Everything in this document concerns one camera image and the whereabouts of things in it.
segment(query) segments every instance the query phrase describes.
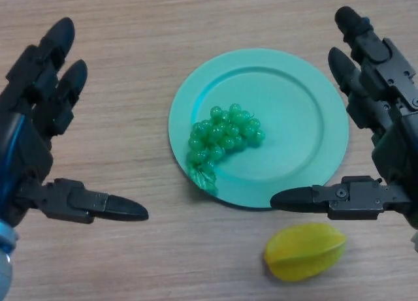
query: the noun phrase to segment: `teal plate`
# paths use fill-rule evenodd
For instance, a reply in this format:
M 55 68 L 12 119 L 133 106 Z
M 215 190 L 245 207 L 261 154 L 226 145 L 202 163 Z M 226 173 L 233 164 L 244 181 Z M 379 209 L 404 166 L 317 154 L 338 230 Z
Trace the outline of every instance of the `teal plate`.
M 339 93 L 314 66 L 285 52 L 245 49 L 217 56 L 193 71 L 170 111 L 169 137 L 187 172 L 191 126 L 210 109 L 232 103 L 260 119 L 266 134 L 216 168 L 218 199 L 248 208 L 270 208 L 283 190 L 323 185 L 340 166 L 348 143 L 348 118 Z

